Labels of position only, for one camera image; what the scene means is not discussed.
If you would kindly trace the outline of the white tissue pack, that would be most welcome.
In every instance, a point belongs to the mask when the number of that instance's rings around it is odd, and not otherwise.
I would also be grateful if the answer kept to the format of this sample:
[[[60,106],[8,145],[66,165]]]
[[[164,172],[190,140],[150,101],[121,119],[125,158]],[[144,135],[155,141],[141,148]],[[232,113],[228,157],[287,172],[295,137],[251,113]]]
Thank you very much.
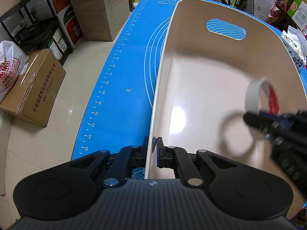
[[[300,30],[289,25],[288,30],[282,32],[281,40],[288,50],[295,67],[297,68],[298,72],[300,72],[304,67],[306,67],[305,36]]]

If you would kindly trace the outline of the large wrapped cardboard box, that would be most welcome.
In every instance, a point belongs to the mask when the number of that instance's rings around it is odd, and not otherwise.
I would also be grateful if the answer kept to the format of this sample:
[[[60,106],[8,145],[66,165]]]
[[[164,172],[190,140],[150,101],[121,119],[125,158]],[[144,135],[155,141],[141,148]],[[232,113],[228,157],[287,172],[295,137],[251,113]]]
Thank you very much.
[[[72,0],[85,40],[112,42],[130,15],[129,0]]]

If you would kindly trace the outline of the white red plastic bag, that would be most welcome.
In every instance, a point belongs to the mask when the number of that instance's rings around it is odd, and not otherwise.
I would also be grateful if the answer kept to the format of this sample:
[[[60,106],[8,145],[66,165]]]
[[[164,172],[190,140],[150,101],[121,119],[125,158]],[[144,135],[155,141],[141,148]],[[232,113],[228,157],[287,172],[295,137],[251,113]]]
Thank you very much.
[[[1,102],[12,89],[27,61],[28,55],[14,42],[8,40],[1,42]]]

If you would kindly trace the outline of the beige plastic storage bin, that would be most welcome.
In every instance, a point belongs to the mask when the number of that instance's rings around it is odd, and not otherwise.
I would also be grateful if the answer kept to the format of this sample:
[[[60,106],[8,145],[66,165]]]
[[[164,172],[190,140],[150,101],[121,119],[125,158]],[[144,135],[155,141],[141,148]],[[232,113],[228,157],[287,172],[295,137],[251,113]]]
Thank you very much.
[[[250,135],[243,122],[246,90],[255,80],[272,84],[281,113],[306,109],[300,75],[271,28],[221,4],[179,1],[160,60],[150,137],[285,178],[270,159],[269,142]]]

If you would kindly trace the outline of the red white appliance box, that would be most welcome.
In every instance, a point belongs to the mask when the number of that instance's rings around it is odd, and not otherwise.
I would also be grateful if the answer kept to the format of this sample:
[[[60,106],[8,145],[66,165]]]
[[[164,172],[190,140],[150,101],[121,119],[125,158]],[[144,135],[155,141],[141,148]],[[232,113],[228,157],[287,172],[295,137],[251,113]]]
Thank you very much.
[[[71,45],[75,49],[83,34],[70,0],[51,0],[60,25]]]

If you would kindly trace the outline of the green white carton box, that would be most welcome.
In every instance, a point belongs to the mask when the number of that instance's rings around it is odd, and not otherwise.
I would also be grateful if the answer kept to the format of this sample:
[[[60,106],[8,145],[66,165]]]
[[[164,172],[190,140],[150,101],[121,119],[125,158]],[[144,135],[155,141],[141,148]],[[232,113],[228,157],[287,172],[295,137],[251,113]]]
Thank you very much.
[[[305,29],[307,24],[307,7],[303,0],[294,0],[287,14],[301,31]]]

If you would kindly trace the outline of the brown cardboard box on floor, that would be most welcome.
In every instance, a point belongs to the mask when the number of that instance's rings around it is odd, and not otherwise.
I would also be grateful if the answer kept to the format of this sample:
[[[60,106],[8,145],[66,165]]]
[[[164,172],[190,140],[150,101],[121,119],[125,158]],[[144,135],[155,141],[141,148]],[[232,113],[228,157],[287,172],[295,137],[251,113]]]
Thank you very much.
[[[1,102],[1,109],[46,127],[66,71],[50,49],[30,53],[25,67]]]

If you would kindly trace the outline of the white masking tape roll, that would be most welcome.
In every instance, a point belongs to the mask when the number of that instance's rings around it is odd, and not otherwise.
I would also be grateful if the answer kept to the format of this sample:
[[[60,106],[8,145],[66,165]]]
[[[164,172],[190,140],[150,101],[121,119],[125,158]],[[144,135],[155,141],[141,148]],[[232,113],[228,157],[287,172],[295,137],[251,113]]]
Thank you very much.
[[[267,77],[252,80],[245,93],[245,111],[279,114],[279,102],[273,83]]]

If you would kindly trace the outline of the black metal shelf rack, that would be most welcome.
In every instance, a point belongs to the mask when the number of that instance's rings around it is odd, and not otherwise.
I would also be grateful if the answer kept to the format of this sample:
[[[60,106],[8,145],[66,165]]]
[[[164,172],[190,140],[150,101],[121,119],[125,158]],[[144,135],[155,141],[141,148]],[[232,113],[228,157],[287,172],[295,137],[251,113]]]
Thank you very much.
[[[51,0],[1,1],[1,26],[25,53],[50,49],[62,65],[72,53]]]

